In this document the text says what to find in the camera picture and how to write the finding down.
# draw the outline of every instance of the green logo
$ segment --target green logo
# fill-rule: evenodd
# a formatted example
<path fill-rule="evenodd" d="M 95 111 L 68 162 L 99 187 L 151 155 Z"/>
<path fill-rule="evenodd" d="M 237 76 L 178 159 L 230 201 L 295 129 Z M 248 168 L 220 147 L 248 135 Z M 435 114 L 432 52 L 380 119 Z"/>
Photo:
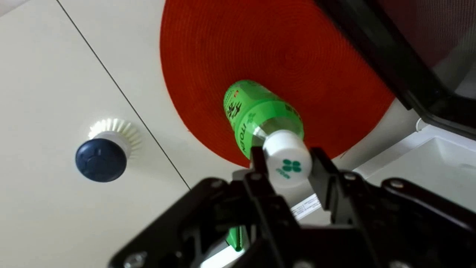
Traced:
<path fill-rule="evenodd" d="M 282 166 L 281 169 L 284 169 L 285 172 L 300 172 L 300 162 L 298 160 L 290 160 L 290 159 L 284 159 L 282 160 Z"/>

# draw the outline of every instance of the thin line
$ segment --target thin line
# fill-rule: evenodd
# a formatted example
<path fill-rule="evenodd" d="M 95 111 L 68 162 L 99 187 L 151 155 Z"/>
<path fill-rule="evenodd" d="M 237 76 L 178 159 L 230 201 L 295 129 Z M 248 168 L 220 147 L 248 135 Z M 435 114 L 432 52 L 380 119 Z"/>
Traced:
<path fill-rule="evenodd" d="M 69 19 L 69 22 L 72 24 L 72 26 L 75 28 L 75 31 L 78 32 L 78 35 L 83 38 L 83 41 L 87 44 L 89 50 L 93 53 L 93 56 L 99 61 L 99 64 L 102 65 L 104 71 L 107 73 L 107 76 L 112 80 L 112 83 L 115 85 L 115 88 L 118 89 L 118 92 L 121 93 L 121 96 L 127 101 L 127 104 L 130 105 L 130 108 L 133 110 L 133 113 L 136 114 L 136 117 L 139 119 L 139 122 L 145 126 L 147 132 L 151 135 L 151 138 L 154 140 L 154 143 L 160 147 L 162 153 L 165 155 L 165 158 L 168 159 L 168 162 L 173 166 L 173 169 L 176 171 L 178 177 L 181 178 L 181 181 L 190 189 L 188 183 L 182 178 L 181 172 L 178 171 L 178 168 L 173 165 L 173 162 L 169 159 L 169 156 L 166 155 L 166 152 L 163 150 L 163 147 L 160 146 L 160 143 L 157 141 L 157 138 L 151 134 L 150 128 L 147 126 L 147 123 L 144 122 L 144 119 L 138 114 L 138 111 L 135 110 L 135 107 L 132 105 L 132 102 L 129 101 L 129 98 L 124 95 L 124 92 L 121 91 L 121 88 L 118 86 L 118 83 L 115 82 L 115 79 L 112 77 L 112 74 L 107 70 L 107 67 L 104 65 L 104 62 L 101 61 L 99 55 L 93 50 L 93 47 L 90 46 L 90 43 L 87 41 L 87 38 L 84 37 L 84 34 L 78 29 L 78 26 L 75 25 L 75 22 L 72 21 L 72 18 L 69 16 L 69 13 L 65 10 L 65 7 L 60 4 L 59 0 L 56 0 L 56 3 L 59 4 L 59 7 L 62 9 L 62 12 L 65 13 L 65 16 Z"/>

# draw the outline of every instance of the red circle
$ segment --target red circle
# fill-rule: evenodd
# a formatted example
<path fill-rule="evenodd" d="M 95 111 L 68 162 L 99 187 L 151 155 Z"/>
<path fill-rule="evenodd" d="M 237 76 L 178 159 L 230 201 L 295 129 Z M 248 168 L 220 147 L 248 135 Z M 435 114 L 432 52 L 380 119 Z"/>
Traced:
<path fill-rule="evenodd" d="M 160 29 L 166 88 L 190 132 L 248 165 L 223 95 L 252 79 L 290 102 L 304 141 L 336 156 L 361 140 L 392 95 L 312 0 L 168 0 Z"/>

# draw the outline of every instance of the green bottle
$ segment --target green bottle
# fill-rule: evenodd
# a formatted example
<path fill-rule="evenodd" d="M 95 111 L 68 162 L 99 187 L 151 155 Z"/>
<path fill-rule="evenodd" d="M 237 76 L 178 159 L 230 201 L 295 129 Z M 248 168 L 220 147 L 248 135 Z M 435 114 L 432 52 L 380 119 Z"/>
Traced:
<path fill-rule="evenodd" d="M 249 159 L 252 146 L 263 147 L 270 178 L 307 177 L 303 123 L 290 104 L 252 80 L 239 80 L 226 91 L 223 107 L 242 155 Z"/>

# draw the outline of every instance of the dark blue knob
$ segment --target dark blue knob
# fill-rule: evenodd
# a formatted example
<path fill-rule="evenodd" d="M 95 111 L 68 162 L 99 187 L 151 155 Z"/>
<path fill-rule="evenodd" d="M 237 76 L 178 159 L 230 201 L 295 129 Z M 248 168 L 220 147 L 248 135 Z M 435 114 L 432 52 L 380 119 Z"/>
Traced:
<path fill-rule="evenodd" d="M 110 140 L 93 138 L 83 143 L 75 152 L 75 166 L 93 181 L 112 181 L 126 168 L 126 155 Z"/>

